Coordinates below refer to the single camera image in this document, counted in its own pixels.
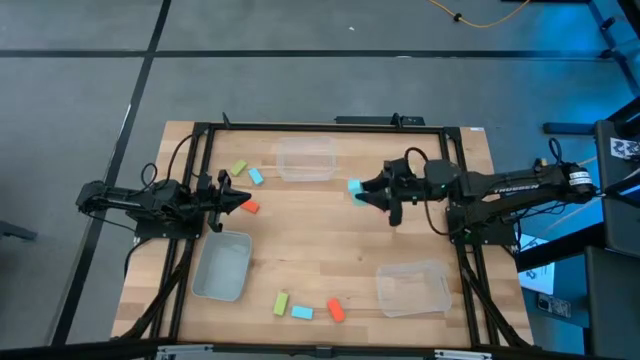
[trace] yellow wire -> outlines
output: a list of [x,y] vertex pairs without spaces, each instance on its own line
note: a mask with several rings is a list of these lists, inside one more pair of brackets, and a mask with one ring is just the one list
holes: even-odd
[[[439,2],[437,2],[436,0],[428,0],[428,1],[429,1],[430,3],[432,3],[433,5],[435,5],[435,6],[439,7],[440,9],[444,10],[444,11],[445,11],[446,13],[448,13],[449,15],[451,15],[451,16],[453,16],[453,17],[455,17],[455,16],[456,16],[456,14],[455,14],[453,11],[451,11],[451,10],[447,9],[447,7],[446,7],[446,6],[444,6],[444,5],[440,4],[440,3],[439,3]],[[531,0],[526,0],[525,2],[523,2],[523,3],[522,3],[522,5],[518,6],[518,8],[517,8],[517,9],[513,10],[513,11],[511,12],[511,14],[509,14],[509,15],[507,15],[507,16],[505,16],[505,17],[503,17],[502,19],[500,19],[500,20],[498,20],[498,21],[492,22],[492,23],[490,23],[490,24],[477,25],[477,24],[474,24],[474,23],[472,23],[472,22],[469,22],[469,21],[465,20],[462,16],[460,17],[459,21],[460,21],[460,22],[462,22],[462,23],[464,23],[464,24],[467,24],[467,25],[469,25],[469,26],[471,26],[471,27],[477,28],[477,29],[486,29],[486,28],[490,28],[490,27],[492,27],[492,26],[494,26],[494,25],[498,25],[498,24],[500,24],[501,22],[508,20],[510,17],[512,17],[513,15],[517,14],[517,13],[518,13],[518,11],[522,10],[522,8],[523,8],[523,7],[525,7],[525,6],[526,6],[528,3],[530,3],[530,2],[531,2]]]

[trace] wooden tabletop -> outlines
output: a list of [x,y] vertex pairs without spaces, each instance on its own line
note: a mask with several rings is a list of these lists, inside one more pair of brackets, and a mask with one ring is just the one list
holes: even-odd
[[[168,122],[156,164],[158,178],[166,176],[171,153],[191,133],[192,122]],[[462,128],[469,170],[492,173],[487,139],[481,128]],[[337,171],[329,181],[283,181],[276,171],[277,144],[282,137],[330,136],[335,141]],[[399,158],[409,146],[441,158],[438,137],[425,134],[292,133],[216,131],[210,174],[230,169],[242,159],[264,177],[252,184],[246,170],[233,177],[233,187],[252,194],[260,204],[257,215],[242,209],[223,215],[225,230],[244,232],[253,240],[246,285],[236,302],[193,295],[191,286],[204,245],[198,241],[185,296],[179,340],[263,344],[332,344],[352,346],[452,347],[470,346],[454,247],[435,234],[422,204],[404,205],[402,225],[391,228],[387,216],[372,206],[356,207],[347,192],[349,178],[370,179],[384,160]],[[450,144],[451,157],[455,150]],[[188,146],[180,150],[172,177],[182,178]],[[203,149],[198,149],[200,164]],[[411,157],[414,169],[423,160]],[[442,203],[430,202],[434,225],[446,229]],[[168,241],[152,240],[131,257],[129,273],[116,315],[113,335],[128,330],[158,290]],[[518,274],[512,258],[497,246],[484,246],[494,302],[520,336],[532,343]],[[447,269],[453,305],[442,313],[388,318],[379,309],[376,270],[381,265],[434,259]],[[289,294],[284,317],[273,314],[278,291]],[[329,298],[340,300],[346,320],[336,324],[328,313]],[[173,299],[168,302],[161,333],[169,327]],[[313,320],[290,316],[292,305],[314,309]],[[484,314],[475,301],[480,335],[486,342]]]

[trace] plastic storage box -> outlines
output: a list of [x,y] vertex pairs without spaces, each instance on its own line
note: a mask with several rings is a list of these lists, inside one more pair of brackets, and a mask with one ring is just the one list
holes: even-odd
[[235,301],[242,294],[251,259],[251,237],[223,231],[207,236],[193,279],[197,296]]
[[380,309],[388,317],[449,310],[445,274],[446,267],[435,260],[380,266],[376,274]]
[[284,181],[327,181],[336,170],[335,144],[328,136],[281,138],[278,173]]

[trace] foam block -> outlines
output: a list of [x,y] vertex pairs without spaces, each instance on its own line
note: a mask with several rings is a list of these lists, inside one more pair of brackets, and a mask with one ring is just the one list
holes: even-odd
[[249,176],[251,176],[251,180],[253,180],[253,183],[256,185],[262,185],[264,182],[264,179],[262,178],[262,175],[260,175],[258,169],[249,170]]
[[329,312],[331,312],[331,316],[333,316],[333,320],[335,320],[335,322],[344,321],[344,310],[342,310],[342,306],[340,306],[338,299],[329,299],[327,306],[329,307]]
[[260,205],[257,202],[253,202],[251,200],[243,202],[240,207],[254,214],[258,212],[258,209],[260,209]]
[[347,183],[347,190],[351,193],[351,201],[355,206],[365,206],[366,202],[356,199],[356,194],[360,194],[363,192],[362,183],[358,179],[349,179]]
[[358,179],[349,179],[347,189],[351,194],[359,194],[362,192],[362,183]]
[[273,305],[273,313],[278,316],[284,315],[284,311],[287,309],[287,300],[289,300],[289,294],[279,292],[276,303]]
[[291,309],[291,316],[299,319],[311,320],[313,319],[313,309],[304,306],[294,306]]
[[235,164],[233,164],[233,167],[231,168],[231,175],[238,176],[238,174],[240,174],[246,166],[247,166],[246,161],[238,160]]

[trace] red block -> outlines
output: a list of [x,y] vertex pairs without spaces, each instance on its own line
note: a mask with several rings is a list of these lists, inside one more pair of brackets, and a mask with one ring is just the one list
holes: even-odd
[[240,207],[254,214],[258,212],[258,209],[260,209],[260,205],[251,200],[245,201],[244,203],[242,203],[242,205],[240,205]]
[[340,306],[340,302],[336,298],[329,299],[327,303],[329,307],[329,311],[331,312],[331,316],[333,316],[333,320],[336,322],[344,321],[344,310],[342,310],[342,306]]

